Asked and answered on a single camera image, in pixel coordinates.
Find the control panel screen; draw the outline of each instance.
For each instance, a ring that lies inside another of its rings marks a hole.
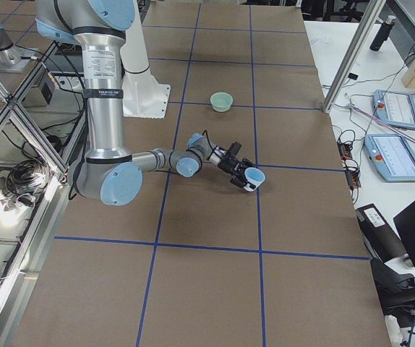
[[[392,176],[415,176],[414,159],[400,137],[383,136],[374,140]]]

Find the brown cardboard table surface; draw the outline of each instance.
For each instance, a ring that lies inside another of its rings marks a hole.
[[[143,30],[171,98],[125,120],[128,146],[207,129],[267,180],[246,193],[206,164],[145,174],[125,207],[72,200],[12,345],[389,346],[300,11],[157,1]]]

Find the blue tape line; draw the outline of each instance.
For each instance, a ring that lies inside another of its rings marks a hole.
[[[303,111],[320,111],[318,107],[293,107],[293,106],[255,106],[256,108],[271,108],[278,110],[303,110]]]
[[[199,7],[198,7],[196,23],[195,23],[195,28],[194,28],[194,32],[193,32],[192,47],[190,48],[189,61],[188,61],[188,66],[187,66],[187,73],[185,74],[184,89],[182,90],[182,94],[181,94],[181,105],[180,105],[180,109],[179,109],[179,117],[177,119],[176,134],[174,136],[174,142],[172,142],[172,149],[173,150],[176,147],[177,137],[179,136],[179,127],[180,127],[180,121],[181,121],[181,114],[182,114],[182,111],[183,111],[183,108],[184,108],[185,94],[187,92],[188,76],[189,76],[189,72],[190,72],[190,67],[192,65],[193,49],[194,49],[194,43],[196,41],[196,31],[197,31],[198,21],[200,20],[200,12],[201,12],[201,5],[199,5]]]
[[[196,26],[198,25],[198,19],[200,18],[200,10],[201,10],[201,5],[198,5],[198,14],[197,14],[197,19],[196,19]],[[192,58],[192,54],[193,54],[193,47],[194,47],[195,37],[196,37],[196,29],[193,32],[193,41],[192,41],[192,49],[190,51],[190,59]],[[190,66],[190,63],[188,63],[187,75],[185,76],[184,91],[182,93],[182,104],[180,105],[179,117],[177,119],[176,133],[175,133],[175,136],[174,136],[174,142],[172,144],[173,149],[175,148],[176,141],[177,141],[177,135],[179,133],[180,118],[181,118],[181,112],[182,112],[182,109],[183,109],[183,100],[185,98],[185,92],[187,90],[187,80],[188,80],[188,74],[189,74],[189,66]],[[153,268],[154,268],[154,264],[155,264],[156,251],[158,250],[159,234],[161,232],[161,225],[163,223],[164,208],[166,206],[167,192],[168,192],[170,180],[171,180],[171,175],[168,173],[167,174],[167,179],[166,179],[166,186],[164,188],[163,202],[162,202],[162,205],[161,205],[161,212],[160,212],[159,221],[158,221],[158,231],[156,233],[155,246],[153,248],[153,256],[151,258],[150,271],[148,273],[147,287],[145,289],[145,298],[143,300],[142,315],[140,316],[140,323],[139,323],[139,327],[138,327],[137,341],[135,342],[135,347],[140,347],[140,341],[142,339],[142,331],[143,331],[143,325],[144,325],[144,322],[145,322],[145,313],[146,313],[147,303],[148,303],[148,294],[150,293],[151,279],[152,279],[152,276],[153,276]]]
[[[201,105],[209,106],[210,103],[195,103],[192,101],[169,101],[169,103],[177,103],[184,105]],[[302,108],[302,107],[289,107],[289,106],[251,106],[251,105],[238,105],[233,104],[232,107],[245,107],[245,108],[272,108],[277,110],[299,110],[299,111],[319,111],[319,108]]]
[[[142,339],[143,322],[145,321],[145,313],[147,310],[148,295],[150,294],[151,280],[153,277],[153,269],[155,267],[155,260],[156,260],[156,251],[158,250],[159,234],[161,232],[161,225],[163,223],[164,208],[166,207],[166,198],[167,198],[167,192],[169,188],[170,179],[171,179],[171,175],[168,173],[167,178],[166,178],[166,185],[164,187],[163,201],[161,203],[161,211],[159,213],[158,230],[156,231],[155,242],[153,244],[153,254],[151,256],[150,269],[148,270],[147,285],[145,288],[145,297],[143,299],[143,305],[142,305],[142,314],[140,315],[140,323],[138,326],[137,340],[135,341],[136,347],[140,346],[140,341]]]
[[[15,15],[15,16],[28,16],[28,17],[31,16],[31,17],[35,18],[35,14],[21,14],[21,13],[16,13],[15,14],[14,11],[11,14],[8,14],[8,15],[11,16],[12,14]]]
[[[20,4],[18,6],[16,6],[14,8],[14,10],[11,13],[9,13],[8,17],[5,18],[1,23],[4,24],[17,11],[17,9],[19,9],[21,7],[21,5],[23,5],[23,1],[20,1]]]
[[[251,41],[251,81],[252,81],[252,115],[254,122],[254,151],[256,163],[259,163],[259,148],[257,146],[257,118],[256,118],[256,92],[254,88],[254,43],[252,38],[252,10],[249,6],[249,39]],[[265,289],[264,289],[264,265],[262,258],[262,224],[260,213],[260,188],[256,189],[257,204],[257,239],[259,245],[259,279],[260,279],[260,315],[262,323],[262,347],[267,347],[267,329],[265,320]]]
[[[283,34],[307,34],[304,31],[287,31],[287,30],[254,30],[254,29],[225,29],[219,27],[177,27],[174,25],[142,25],[143,27],[161,27],[169,29],[198,29],[198,30],[220,30],[220,31],[243,31],[246,33],[283,33]]]
[[[210,63],[210,64],[244,64],[251,63],[245,61],[215,61],[215,60],[196,60],[196,59],[172,59],[172,58],[148,58],[148,60],[162,60],[162,61],[191,61],[195,63]],[[279,63],[253,63],[254,65],[270,66],[270,67],[316,67],[315,65],[306,64],[279,64]]]
[[[316,67],[315,65],[306,65],[306,64],[278,64],[278,63],[254,63],[254,65],[261,65],[265,67]]]
[[[25,37],[25,35],[28,33],[28,32],[30,32],[30,30],[31,30],[31,28],[33,27],[35,25],[35,22],[33,22],[30,26],[29,26],[29,28],[28,29],[26,29],[26,31],[21,35],[21,37],[17,40],[17,42],[15,43],[15,45],[17,45],[24,37]]]
[[[232,248],[232,247],[210,247],[210,246],[199,246],[196,244],[158,243],[158,246],[168,247],[168,248],[204,249],[207,251],[224,251],[224,252],[256,253],[256,254],[260,253],[258,249]]]
[[[254,33],[283,33],[283,34],[307,34],[304,31],[287,31],[287,30],[253,30]]]
[[[145,241],[131,241],[131,240],[119,240],[119,239],[101,239],[92,237],[79,237],[79,236],[55,236],[55,240],[68,240],[68,241],[87,241],[87,242],[103,242],[108,244],[135,244],[138,246],[154,246],[154,242]]]
[[[310,168],[306,166],[285,166],[285,165],[269,165],[269,164],[257,164],[260,168],[290,168],[292,170],[311,170],[311,171],[330,171],[330,172],[344,172],[342,168]]]
[[[286,255],[292,257],[314,257],[314,258],[335,258],[335,259],[348,259],[348,260],[369,260],[368,257],[360,257],[353,255],[342,254],[321,254],[321,253],[305,253],[305,252],[286,252],[286,251],[273,251],[263,249],[247,249],[247,248],[235,248],[235,247],[216,247],[216,246],[201,246],[196,244],[170,244],[170,243],[155,243],[146,241],[132,241],[132,240],[118,240],[118,239],[99,239],[81,236],[55,236],[55,240],[62,241],[85,241],[85,242],[102,242],[109,244],[133,244],[136,246],[158,246],[167,248],[185,248],[185,249],[201,249],[208,251],[220,251],[220,252],[240,252],[240,253],[255,253],[255,254],[274,254],[274,255]]]
[[[289,255],[292,257],[311,257],[311,258],[330,258],[345,260],[369,260],[369,257],[360,257],[356,255],[336,255],[336,254],[318,254],[318,253],[301,253],[301,252],[282,252],[282,251],[262,251],[263,254]]]

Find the light blue bowl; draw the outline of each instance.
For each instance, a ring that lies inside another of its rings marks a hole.
[[[210,103],[213,106],[214,111],[217,112],[227,112],[233,101],[233,97],[224,92],[214,93],[210,96]]]

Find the robot arm label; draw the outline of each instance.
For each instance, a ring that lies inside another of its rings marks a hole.
[[[82,51],[84,77],[117,79],[116,54],[113,51],[90,49]]]

